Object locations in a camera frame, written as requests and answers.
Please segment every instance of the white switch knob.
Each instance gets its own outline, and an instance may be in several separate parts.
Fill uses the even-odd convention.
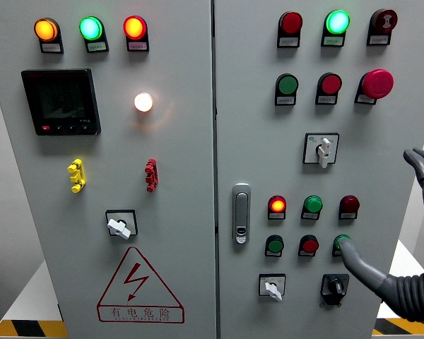
[[[326,166],[330,162],[330,146],[331,143],[327,138],[322,139],[322,144],[317,149],[317,155],[319,156],[319,164],[322,168],[326,168]]]
[[[113,219],[110,219],[107,224],[107,227],[110,230],[111,234],[119,235],[125,240],[130,237],[130,230],[126,228],[126,224],[124,224],[122,221],[117,222]]]
[[[281,296],[281,293],[278,292],[278,289],[276,288],[275,284],[269,284],[268,282],[266,282],[266,291],[277,302],[283,301],[283,297]]]

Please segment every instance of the green indicator light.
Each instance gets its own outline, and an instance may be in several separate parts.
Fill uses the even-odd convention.
[[[341,240],[341,239],[350,239],[350,237],[347,234],[341,234],[341,235],[337,236],[336,238],[334,238],[333,244],[336,247],[336,249],[338,249],[338,250],[341,249],[341,247],[339,246],[339,243],[338,243],[338,241]]]
[[[326,17],[326,28],[332,34],[344,33],[351,23],[346,11],[333,11]]]
[[[278,87],[283,94],[289,95],[295,92],[298,82],[293,76],[285,76],[281,79]]]
[[[80,32],[87,40],[96,40],[102,35],[102,23],[94,16],[87,16],[80,22]]]
[[[278,253],[283,250],[284,244],[278,240],[275,240],[269,244],[269,251],[272,253]]]
[[[305,208],[311,213],[319,212],[322,207],[322,199],[318,196],[310,196],[305,200]]]

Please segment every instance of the yellow terminal connector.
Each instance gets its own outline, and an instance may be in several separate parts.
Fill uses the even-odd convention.
[[[78,193],[86,185],[85,171],[83,169],[83,161],[75,159],[68,167],[68,172],[71,173],[70,179],[74,185],[71,188],[73,193]]]

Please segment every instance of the illuminated orange light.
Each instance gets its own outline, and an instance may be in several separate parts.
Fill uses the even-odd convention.
[[[285,210],[285,202],[277,198],[275,201],[271,202],[270,208],[275,213],[280,213]]]
[[[123,26],[124,33],[129,39],[138,40],[146,34],[146,23],[139,16],[129,16]]]
[[[58,28],[52,20],[41,18],[35,23],[35,34],[42,41],[53,41],[57,38]]]

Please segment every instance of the lightning bolt symbol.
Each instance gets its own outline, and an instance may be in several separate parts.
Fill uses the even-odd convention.
[[[138,279],[131,279],[132,276],[134,275],[134,273],[139,269],[141,265],[139,263],[136,263],[134,265],[134,268],[132,268],[132,270],[130,271],[129,275],[127,276],[126,280],[124,281],[124,284],[129,284],[129,283],[134,283],[136,281],[141,281],[140,285],[136,288],[135,292],[132,293],[131,295],[129,295],[129,298],[127,299],[128,302],[130,302],[133,298],[135,298],[135,293],[137,293],[137,291],[140,289],[141,286],[143,286],[143,284],[147,281],[147,279],[149,278],[149,275],[146,277],[142,277],[142,278],[138,278]]]

